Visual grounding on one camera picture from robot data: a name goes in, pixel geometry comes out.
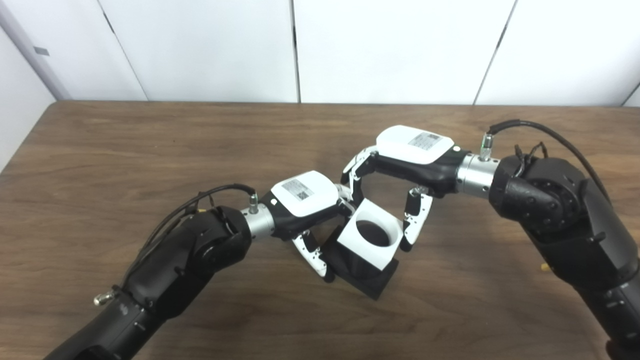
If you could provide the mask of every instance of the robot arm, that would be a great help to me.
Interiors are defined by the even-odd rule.
[[[249,193],[249,208],[216,207],[211,200],[210,210],[198,209],[200,199],[228,188]],[[315,171],[278,183],[260,201],[255,190],[240,184],[201,193],[161,222],[121,285],[94,299],[96,305],[108,303],[105,309],[45,360],[131,359],[165,321],[182,314],[216,272],[244,259],[253,240],[292,240],[325,281],[333,280],[309,228],[350,216],[350,199],[347,188]]]
[[[565,160],[548,158],[546,149],[544,158],[533,156],[534,151],[503,160],[491,158],[497,132],[522,125],[536,127],[567,146],[591,178]],[[364,151],[369,154],[365,161],[362,152],[352,160],[342,182],[353,183],[355,194],[362,177],[376,171],[407,179],[433,197],[461,192],[488,199],[498,215],[520,223],[552,271],[583,298],[611,338],[607,344],[610,357],[639,359],[637,245],[609,204],[597,174],[577,149],[550,129],[519,120],[492,127],[483,138],[480,155],[463,151],[452,142],[443,142],[449,146],[444,151],[432,150],[433,145],[425,146],[424,152],[416,151],[414,139],[418,137],[443,138],[409,127],[391,127],[380,134],[376,147]],[[380,146],[385,142],[414,155],[386,151]],[[415,199],[409,196],[405,215],[415,213],[408,211],[411,203],[415,204]],[[411,227],[405,226],[405,237],[413,238],[407,229]]]

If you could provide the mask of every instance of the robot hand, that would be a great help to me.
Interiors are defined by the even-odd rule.
[[[534,127],[561,142],[591,178],[566,160],[549,158],[542,143],[529,154],[516,146],[514,156],[491,158],[494,136],[514,126]],[[534,156],[539,148],[543,158]],[[492,126],[484,135],[480,155],[475,155],[444,136],[394,126],[344,169],[341,182],[352,184],[354,200],[362,198],[362,177],[372,172],[409,180],[421,193],[437,198],[461,192],[488,199],[498,215],[520,223],[552,271],[583,298],[611,338],[607,344],[611,358],[640,358],[637,245],[591,165],[555,131],[510,120]],[[407,209],[412,209],[412,201],[409,196]],[[405,213],[407,220],[415,212]]]

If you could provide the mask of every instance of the black square base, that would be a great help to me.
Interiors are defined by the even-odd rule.
[[[338,242],[342,229],[342,226],[336,227],[331,236],[320,247],[322,251],[321,259],[327,263],[336,275],[365,293],[368,297],[378,300],[394,272],[396,272],[398,260],[392,259],[382,271],[377,269]],[[359,274],[353,273],[355,268],[353,266],[354,261],[358,263]]]

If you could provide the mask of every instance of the white block with hole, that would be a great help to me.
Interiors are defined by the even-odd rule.
[[[367,241],[356,226],[359,221],[372,222],[382,228],[388,236],[389,245],[377,246]],[[338,237],[338,242],[371,265],[383,270],[394,258],[402,237],[402,222],[383,208],[368,199],[364,199],[342,230]]]

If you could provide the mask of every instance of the black cable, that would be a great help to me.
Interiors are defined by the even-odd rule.
[[[528,127],[533,127],[534,129],[540,130],[546,133],[547,135],[551,136],[552,138],[556,139],[559,143],[561,143],[564,147],[566,147],[569,151],[571,151],[572,154],[575,155],[576,158],[578,158],[582,166],[587,170],[587,173],[589,174],[589,176],[591,176],[591,178],[593,179],[593,182],[596,183],[596,185],[598,186],[598,189],[600,189],[600,192],[602,192],[602,195],[604,195],[607,201],[611,203],[607,190],[602,184],[602,181],[600,180],[600,177],[598,176],[598,173],[596,172],[596,170],[594,170],[591,164],[589,164],[589,161],[587,161],[584,155],[580,153],[578,148],[573,146],[573,144],[571,144],[562,135],[551,130],[551,128],[533,121],[513,119],[513,120],[507,120],[498,124],[491,125],[487,133],[491,135],[496,135],[502,130],[508,129],[510,127],[518,127],[518,126],[528,126]]]
[[[207,190],[205,192],[200,192],[198,193],[197,196],[187,200],[187,202],[185,202],[184,204],[182,204],[181,206],[179,206],[177,209],[173,210],[169,215],[167,215],[161,222],[160,224],[158,224],[158,226],[156,226],[156,228],[153,230],[153,232],[151,233],[151,235],[147,238],[147,241],[145,242],[145,244],[142,246],[142,249],[144,249],[145,247],[147,247],[151,241],[153,241],[153,239],[156,238],[156,236],[158,235],[158,233],[160,232],[160,230],[171,220],[173,219],[176,215],[178,215],[182,210],[185,210],[186,208],[188,208],[190,205],[192,205],[193,203],[197,203],[200,199],[203,199],[207,196],[210,196],[213,193],[217,193],[217,192],[221,192],[223,190],[231,190],[231,189],[235,189],[235,190],[242,190],[244,192],[246,192],[247,194],[249,194],[249,196],[251,195],[255,195],[255,189],[253,189],[251,186],[247,186],[244,184],[226,184],[226,185],[222,185],[222,186],[218,186],[217,188],[213,188],[211,190]]]

